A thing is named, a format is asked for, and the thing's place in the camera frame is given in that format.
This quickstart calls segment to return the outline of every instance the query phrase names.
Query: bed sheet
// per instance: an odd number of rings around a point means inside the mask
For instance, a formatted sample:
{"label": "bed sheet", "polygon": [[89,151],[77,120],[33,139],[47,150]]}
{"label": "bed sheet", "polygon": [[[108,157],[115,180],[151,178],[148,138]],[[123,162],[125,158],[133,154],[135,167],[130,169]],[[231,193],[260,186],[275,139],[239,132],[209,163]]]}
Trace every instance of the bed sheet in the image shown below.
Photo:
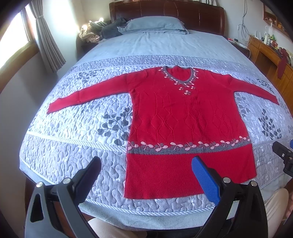
{"label": "bed sheet", "polygon": [[[32,179],[59,183],[86,167],[93,156],[99,156],[102,171],[86,202],[80,206],[85,213],[121,228],[162,229],[163,224],[172,224],[178,219],[178,229],[202,225],[214,207],[204,194],[147,200],[123,197],[125,133],[129,133],[132,121],[132,102],[128,93],[46,115],[49,103],[59,97],[123,73],[162,65],[230,74],[274,94],[279,106],[247,93],[235,93],[235,100],[253,144],[255,180],[261,188],[267,189],[267,197],[275,188],[284,186],[283,162],[272,152],[271,146],[274,141],[279,141],[289,147],[293,138],[292,117],[287,106],[253,63],[222,36],[196,31],[190,31],[189,35],[122,35],[92,49],[59,81],[39,109],[21,146],[20,169]],[[115,130],[105,131],[109,116],[117,119],[118,130],[116,126]],[[119,126],[119,120],[128,124]],[[273,181],[278,186],[269,188]]]}

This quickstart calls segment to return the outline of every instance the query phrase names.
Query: light blue pillow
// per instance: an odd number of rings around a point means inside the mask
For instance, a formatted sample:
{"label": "light blue pillow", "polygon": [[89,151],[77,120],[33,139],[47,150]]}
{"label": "light blue pillow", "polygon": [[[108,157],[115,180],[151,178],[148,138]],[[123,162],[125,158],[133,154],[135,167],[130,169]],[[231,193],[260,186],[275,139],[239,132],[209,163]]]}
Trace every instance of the light blue pillow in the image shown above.
{"label": "light blue pillow", "polygon": [[121,34],[158,32],[189,34],[184,24],[171,16],[145,16],[130,20],[125,27],[117,27]]}

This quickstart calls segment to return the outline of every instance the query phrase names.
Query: sweater sleeve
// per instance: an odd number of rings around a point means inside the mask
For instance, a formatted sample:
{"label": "sweater sleeve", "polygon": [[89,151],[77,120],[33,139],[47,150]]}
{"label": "sweater sleeve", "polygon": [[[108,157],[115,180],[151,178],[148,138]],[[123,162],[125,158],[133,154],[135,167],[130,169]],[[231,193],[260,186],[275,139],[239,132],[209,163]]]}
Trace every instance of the sweater sleeve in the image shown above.
{"label": "sweater sleeve", "polygon": [[268,91],[254,85],[254,84],[250,84],[245,81],[235,79],[229,74],[222,75],[222,74],[216,74],[216,73],[211,72],[211,75],[219,83],[225,85],[227,88],[231,89],[233,92],[249,93],[249,94],[270,100],[271,102],[279,105],[276,96],[272,95]]}
{"label": "sweater sleeve", "polygon": [[135,77],[135,73],[122,74],[114,78],[102,81],[90,87],[76,91],[65,98],[58,98],[49,105],[47,114],[57,112],[69,106],[80,105],[94,99],[110,96],[113,94],[128,92],[128,77]]}

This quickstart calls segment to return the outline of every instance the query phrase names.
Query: window frame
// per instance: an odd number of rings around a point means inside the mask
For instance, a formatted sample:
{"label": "window frame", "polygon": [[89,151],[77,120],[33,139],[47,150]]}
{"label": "window frame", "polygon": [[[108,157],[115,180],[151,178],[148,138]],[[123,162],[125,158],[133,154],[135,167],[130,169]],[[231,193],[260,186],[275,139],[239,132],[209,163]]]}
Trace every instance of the window frame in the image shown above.
{"label": "window frame", "polygon": [[[12,79],[12,77],[20,70],[20,68],[25,65],[27,61],[29,61],[33,56],[35,56],[39,52],[39,48],[35,42],[33,28],[28,19],[27,12],[25,8],[21,10],[21,16],[23,18],[23,23],[25,27],[25,31],[27,33],[27,37],[29,42],[20,48],[18,51],[14,53],[0,68],[0,93],[3,91],[4,87],[8,84],[8,82]],[[2,29],[0,29],[0,40],[4,33],[6,32],[10,22],[5,24]]]}

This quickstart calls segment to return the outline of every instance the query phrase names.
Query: window sill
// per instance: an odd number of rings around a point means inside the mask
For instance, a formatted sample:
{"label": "window sill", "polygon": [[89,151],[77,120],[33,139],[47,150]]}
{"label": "window sill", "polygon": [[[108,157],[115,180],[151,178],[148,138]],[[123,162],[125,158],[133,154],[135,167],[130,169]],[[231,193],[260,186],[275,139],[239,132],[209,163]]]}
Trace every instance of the window sill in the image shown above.
{"label": "window sill", "polygon": [[29,42],[7,60],[0,68],[0,93],[17,71],[38,52],[36,43]]}

